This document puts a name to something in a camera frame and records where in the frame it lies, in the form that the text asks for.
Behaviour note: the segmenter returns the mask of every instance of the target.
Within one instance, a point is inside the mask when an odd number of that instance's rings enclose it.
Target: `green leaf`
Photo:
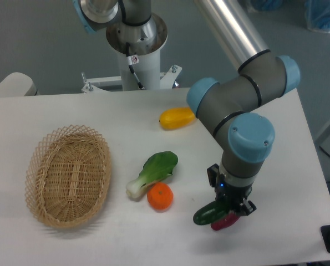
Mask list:
[[[131,198],[142,196],[149,186],[171,176],[177,163],[178,157],[171,151],[152,155],[145,162],[139,177],[126,184],[126,194]]]

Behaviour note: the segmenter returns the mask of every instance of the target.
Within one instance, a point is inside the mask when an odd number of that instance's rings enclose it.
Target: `tabletop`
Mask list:
[[[0,265],[278,265],[329,260],[320,226],[330,224],[330,197],[296,90],[254,112],[276,139],[253,184],[257,210],[215,232],[193,214],[213,201],[206,169],[222,149],[200,121],[165,131],[160,114],[186,106],[187,89],[0,99]],[[86,125],[108,142],[109,191],[101,211],[73,229],[46,227],[25,203],[26,170],[38,142],[53,130]],[[125,185],[154,153],[179,163],[166,180],[172,206],[154,211]]]

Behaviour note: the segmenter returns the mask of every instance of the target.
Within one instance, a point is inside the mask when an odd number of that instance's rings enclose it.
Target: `white chair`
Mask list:
[[[0,83],[0,98],[40,95],[33,80],[22,73],[12,73]]]

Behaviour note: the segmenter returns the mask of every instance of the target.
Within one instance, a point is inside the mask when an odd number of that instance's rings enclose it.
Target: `yellow pepper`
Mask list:
[[[164,129],[178,129],[188,125],[195,119],[195,115],[189,107],[172,108],[160,115],[160,124]]]

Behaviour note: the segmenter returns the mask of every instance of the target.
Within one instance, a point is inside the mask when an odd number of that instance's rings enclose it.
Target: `woven basket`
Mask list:
[[[110,153],[101,134],[86,126],[58,129],[33,154],[27,171],[27,206],[48,226],[77,226],[100,210],[110,173]]]

